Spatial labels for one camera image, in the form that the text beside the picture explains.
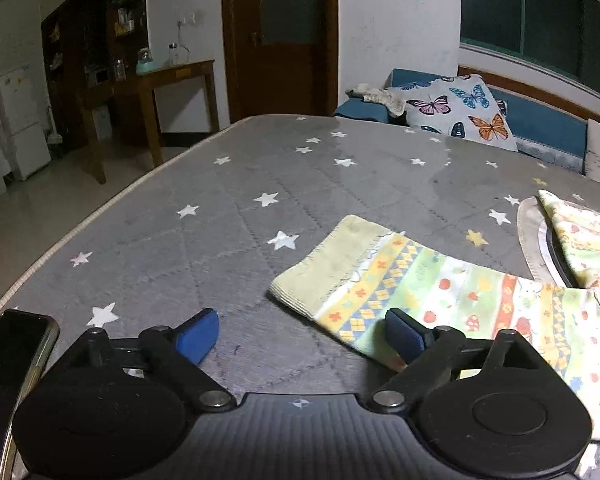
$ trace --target wooden door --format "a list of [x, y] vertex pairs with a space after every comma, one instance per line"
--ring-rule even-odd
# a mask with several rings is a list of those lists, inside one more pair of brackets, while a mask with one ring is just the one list
[[223, 0], [232, 121], [333, 111], [329, 78], [337, 70], [328, 64], [334, 1]]

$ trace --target desk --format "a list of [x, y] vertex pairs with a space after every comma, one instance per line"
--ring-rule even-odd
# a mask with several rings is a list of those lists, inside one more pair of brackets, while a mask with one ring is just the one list
[[161, 86], [203, 76], [205, 78], [206, 106], [211, 120], [211, 133], [220, 131], [218, 121], [218, 104], [216, 104], [216, 82], [214, 80], [214, 60], [200, 61], [179, 65], [163, 70], [155, 70], [145, 74], [130, 77], [126, 81], [107, 81], [92, 88], [78, 92], [78, 108], [82, 115], [85, 133], [93, 161], [93, 173], [100, 184], [107, 181], [102, 163], [102, 147], [98, 141], [96, 128], [93, 124], [91, 111], [105, 104], [114, 95], [138, 94], [142, 108], [142, 117], [146, 128], [146, 138], [154, 160], [154, 167], [160, 166], [162, 148], [160, 147], [160, 132], [154, 105], [154, 90]]

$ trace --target wooden table leg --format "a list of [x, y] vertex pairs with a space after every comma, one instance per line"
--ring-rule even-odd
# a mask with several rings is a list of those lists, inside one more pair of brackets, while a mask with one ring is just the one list
[[91, 166], [93, 170], [93, 176], [96, 178], [99, 184], [106, 184], [107, 177], [104, 174], [104, 165], [102, 163], [102, 146], [100, 145], [100, 141], [98, 140], [96, 126], [93, 123], [92, 110], [87, 110], [84, 107], [80, 95], [78, 95], [77, 101], [80, 114], [82, 115], [82, 124], [84, 125], [84, 132], [87, 135], [87, 141], [89, 143], [89, 149], [91, 151]]
[[154, 91], [149, 85], [141, 84], [139, 88], [140, 104], [142, 107], [142, 116], [144, 117], [144, 127], [146, 129], [146, 138], [149, 141], [149, 149], [154, 160], [154, 167], [157, 168], [163, 163], [162, 147], [160, 146], [160, 133], [158, 132], [158, 121], [155, 118]]
[[211, 133], [216, 134], [220, 131], [220, 121], [218, 120], [218, 103], [216, 102], [216, 80], [214, 79], [214, 69], [205, 74], [205, 96], [206, 107], [209, 110], [209, 119], [211, 121]]

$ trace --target refrigerator door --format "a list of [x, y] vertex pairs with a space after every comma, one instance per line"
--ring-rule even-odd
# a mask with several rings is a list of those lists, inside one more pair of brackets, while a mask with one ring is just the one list
[[0, 94], [6, 126], [11, 135], [40, 121], [29, 68], [22, 67], [1, 76]]
[[27, 178], [51, 161], [45, 134], [39, 123], [17, 133], [12, 137], [12, 141], [20, 179]]

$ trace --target blue sofa armrest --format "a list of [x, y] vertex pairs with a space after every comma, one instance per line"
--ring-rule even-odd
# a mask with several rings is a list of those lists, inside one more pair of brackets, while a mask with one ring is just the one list
[[378, 103], [365, 103], [362, 99], [352, 97], [341, 104], [333, 113], [334, 117], [346, 117], [361, 121], [375, 121], [377, 123], [389, 122], [389, 111], [386, 106]]

